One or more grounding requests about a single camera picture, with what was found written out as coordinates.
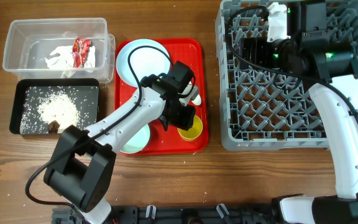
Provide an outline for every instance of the plastic crate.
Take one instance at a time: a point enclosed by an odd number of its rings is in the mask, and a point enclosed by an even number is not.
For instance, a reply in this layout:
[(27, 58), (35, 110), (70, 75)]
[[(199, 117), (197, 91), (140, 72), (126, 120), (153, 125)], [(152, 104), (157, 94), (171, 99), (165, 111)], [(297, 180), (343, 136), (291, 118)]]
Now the plastic crate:
[[(326, 147), (323, 124), (309, 94), (301, 84), (293, 90), (296, 78), (279, 75), (279, 90), (273, 86), (269, 72), (252, 68), (241, 69), (226, 47), (225, 22), (243, 7), (264, 5), (268, 0), (223, 0), (215, 21), (216, 55), (219, 60), (222, 145), (230, 151), (269, 151), (288, 147)], [(267, 35), (268, 22), (262, 21), (257, 10), (241, 15), (237, 35)], [(348, 41), (358, 57), (358, 0), (327, 0), (327, 24), (335, 32), (331, 39)]]

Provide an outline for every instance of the red snack wrapper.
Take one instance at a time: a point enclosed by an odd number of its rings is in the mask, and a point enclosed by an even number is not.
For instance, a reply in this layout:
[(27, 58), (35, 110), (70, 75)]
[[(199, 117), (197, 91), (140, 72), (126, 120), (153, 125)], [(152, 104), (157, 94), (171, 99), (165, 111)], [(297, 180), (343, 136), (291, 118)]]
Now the red snack wrapper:
[(74, 68), (82, 68), (86, 56), (90, 51), (91, 40), (86, 38), (76, 38), (73, 46)]

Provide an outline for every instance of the transparent container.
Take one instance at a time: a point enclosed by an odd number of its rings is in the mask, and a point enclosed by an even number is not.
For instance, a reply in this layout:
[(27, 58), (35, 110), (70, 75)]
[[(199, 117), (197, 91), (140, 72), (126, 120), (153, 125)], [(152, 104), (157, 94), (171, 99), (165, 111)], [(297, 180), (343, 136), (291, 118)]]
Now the transparent container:
[[(74, 44), (77, 37), (91, 39), (95, 46), (94, 68), (50, 69), (50, 59), (59, 46)], [(3, 68), (19, 80), (35, 78), (95, 78), (112, 80), (115, 61), (114, 36), (108, 34), (103, 18), (29, 19), (13, 21), (5, 43)]]

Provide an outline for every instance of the wooden surface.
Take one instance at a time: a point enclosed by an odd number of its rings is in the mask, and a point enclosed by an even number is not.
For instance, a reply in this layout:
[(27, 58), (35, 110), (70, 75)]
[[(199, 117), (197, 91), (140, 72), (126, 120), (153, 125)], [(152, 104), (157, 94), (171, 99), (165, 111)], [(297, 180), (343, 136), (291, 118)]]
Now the wooden surface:
[[(0, 2), (0, 223), (50, 223), (53, 208), (31, 202), (24, 186), (48, 161), (57, 138), (22, 138), (8, 129), (17, 78), (2, 69), (2, 56), (9, 24), (15, 19), (103, 17), (117, 44), (126, 39), (192, 37), (202, 45), (210, 133), (207, 148), (194, 155), (118, 156), (106, 194), (112, 205), (240, 205), (294, 193), (335, 194), (329, 151), (228, 152), (222, 147), (214, 32), (219, 1)], [(103, 109), (111, 113), (114, 83), (105, 90), (108, 104)], [(31, 191), (44, 200), (64, 200), (42, 178)]]

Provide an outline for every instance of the baking tray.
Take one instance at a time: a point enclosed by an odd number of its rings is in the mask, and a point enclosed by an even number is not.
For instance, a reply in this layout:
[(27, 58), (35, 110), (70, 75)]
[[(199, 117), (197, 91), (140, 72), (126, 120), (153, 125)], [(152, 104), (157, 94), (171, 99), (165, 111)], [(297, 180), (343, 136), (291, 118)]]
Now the baking tray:
[(99, 91), (99, 81), (94, 78), (21, 80), (16, 86), (9, 130), (22, 135), (48, 134), (49, 124), (40, 119), (37, 108), (48, 96), (61, 93), (66, 94), (76, 107), (77, 128), (84, 129), (97, 120)]
[[(121, 42), (116, 49), (116, 55), (118, 55), (119, 51), (130, 41), (131, 40), (125, 40)], [(196, 40), (190, 38), (155, 39), (155, 41), (166, 48), (173, 63), (179, 60), (189, 66), (194, 72), (196, 76), (196, 86), (198, 86), (200, 90), (202, 101), (200, 106), (195, 106), (196, 115), (203, 121), (203, 132), (194, 141), (186, 142), (180, 137), (176, 127), (169, 126), (168, 131), (164, 131), (161, 122), (155, 120), (149, 123), (151, 135), (148, 145), (146, 145), (142, 151), (131, 155), (198, 152), (206, 147), (209, 140), (201, 45)], [(114, 107), (117, 109), (133, 95), (136, 88), (123, 82), (119, 78), (117, 70), (114, 72), (114, 80)]]

